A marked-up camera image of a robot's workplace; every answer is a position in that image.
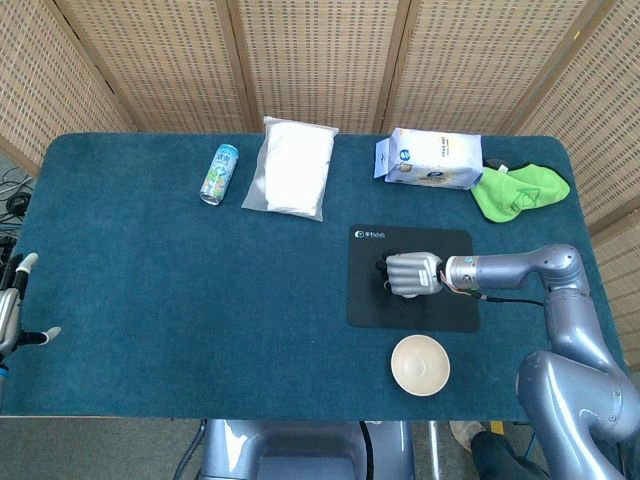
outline teal tablecloth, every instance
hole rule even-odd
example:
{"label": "teal tablecloth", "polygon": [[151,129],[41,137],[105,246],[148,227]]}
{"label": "teal tablecloth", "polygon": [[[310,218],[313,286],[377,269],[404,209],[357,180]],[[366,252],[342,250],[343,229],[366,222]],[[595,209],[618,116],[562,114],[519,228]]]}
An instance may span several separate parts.
{"label": "teal tablecloth", "polygon": [[[58,138],[17,249],[40,254],[24,327],[61,325],[63,333],[9,359],[5,413],[523,419],[515,376],[529,352],[548,348],[542,309],[483,304],[477,333],[433,333],[449,353],[451,378],[433,397],[412,397],[395,384],[389,359],[415,332],[346,321],[354,223],[464,229],[484,254],[574,244],[605,339],[621,358],[560,143],[483,138],[485,158],[550,166],[572,189],[559,204],[497,225],[483,218],[469,192],[374,181],[380,138],[336,138],[324,223],[240,208],[261,135]],[[198,191],[223,142],[239,149],[240,160],[224,202],[212,207]],[[516,295],[543,293],[531,281]]]}

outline robotic hand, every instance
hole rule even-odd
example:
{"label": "robotic hand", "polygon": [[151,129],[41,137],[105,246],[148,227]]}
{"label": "robotic hand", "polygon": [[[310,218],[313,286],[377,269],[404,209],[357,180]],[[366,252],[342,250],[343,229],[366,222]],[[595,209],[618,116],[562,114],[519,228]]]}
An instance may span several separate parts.
{"label": "robotic hand", "polygon": [[529,273],[545,287],[544,311],[551,352],[530,354],[520,365],[516,393],[538,435],[551,476],[567,480],[623,479],[591,435],[622,441],[640,427],[640,395],[607,349],[578,251],[549,245],[515,255],[389,255],[383,270],[395,295],[454,293],[492,299],[478,289],[519,289]]}
{"label": "robotic hand", "polygon": [[30,253],[24,259],[22,255],[12,257],[0,280],[0,403],[4,383],[9,376],[5,359],[22,345],[45,345],[62,331],[60,327],[50,328],[46,332],[25,332],[20,328],[22,300],[31,268],[37,261],[36,253]]}

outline person's leg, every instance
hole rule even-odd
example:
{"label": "person's leg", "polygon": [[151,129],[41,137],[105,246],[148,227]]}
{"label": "person's leg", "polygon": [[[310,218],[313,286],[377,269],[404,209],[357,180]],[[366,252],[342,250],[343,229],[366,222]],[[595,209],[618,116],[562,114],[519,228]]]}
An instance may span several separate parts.
{"label": "person's leg", "polygon": [[487,432],[479,422],[449,422],[455,439],[473,455],[480,480],[548,479],[536,464],[516,457],[509,442]]}

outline green cloth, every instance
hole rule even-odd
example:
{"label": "green cloth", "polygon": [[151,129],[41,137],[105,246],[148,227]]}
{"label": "green cloth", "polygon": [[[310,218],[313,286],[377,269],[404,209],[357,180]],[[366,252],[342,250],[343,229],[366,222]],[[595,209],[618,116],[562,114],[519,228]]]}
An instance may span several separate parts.
{"label": "green cloth", "polygon": [[485,217],[504,223],[523,210],[564,200],[569,190],[567,182],[550,168],[527,165],[504,173],[484,167],[482,180],[471,193]]}

